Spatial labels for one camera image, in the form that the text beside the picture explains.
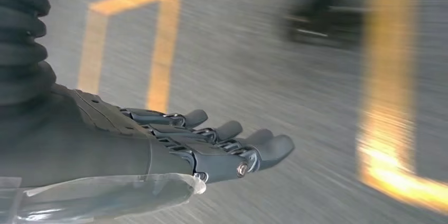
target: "robotic hand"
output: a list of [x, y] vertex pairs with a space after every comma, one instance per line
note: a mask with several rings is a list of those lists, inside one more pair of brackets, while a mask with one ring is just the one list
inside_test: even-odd
[[[188, 178], [207, 183], [242, 178], [292, 152], [289, 137], [268, 130], [236, 138], [242, 131], [238, 122], [194, 129], [207, 120], [201, 110], [180, 115], [119, 108], [56, 84], [44, 61], [46, 49], [35, 42], [46, 33], [39, 17], [49, 10], [49, 0], [0, 0], [0, 223], [10, 216], [24, 220], [15, 223], [48, 216], [63, 223], [139, 212], [128, 208], [148, 203], [157, 209], [161, 202], [188, 198], [188, 183], [181, 182]], [[160, 179], [166, 174], [188, 178]], [[83, 181], [86, 188], [78, 183]], [[62, 189], [73, 184], [76, 190]], [[11, 188], [35, 189], [16, 197]], [[49, 211], [51, 202], [57, 212]], [[32, 216], [36, 212], [45, 216]]]
[[194, 176], [207, 183], [242, 178], [246, 173], [272, 167], [294, 148], [289, 137], [274, 137], [266, 129], [247, 138], [235, 138], [242, 132], [237, 121], [218, 128], [193, 129], [207, 120], [203, 110], [185, 116], [143, 109], [120, 111], [154, 135], [171, 154], [186, 160]]

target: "yellow road marking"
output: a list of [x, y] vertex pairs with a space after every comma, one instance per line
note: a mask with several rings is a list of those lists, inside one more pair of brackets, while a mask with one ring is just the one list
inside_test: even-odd
[[102, 57], [109, 17], [143, 5], [160, 2], [155, 48], [146, 108], [166, 112], [170, 94], [170, 75], [177, 38], [180, 0], [102, 0], [89, 6], [83, 43], [78, 88], [98, 93]]
[[397, 200], [447, 214], [448, 184], [414, 171], [416, 1], [370, 1], [360, 175], [365, 184]]

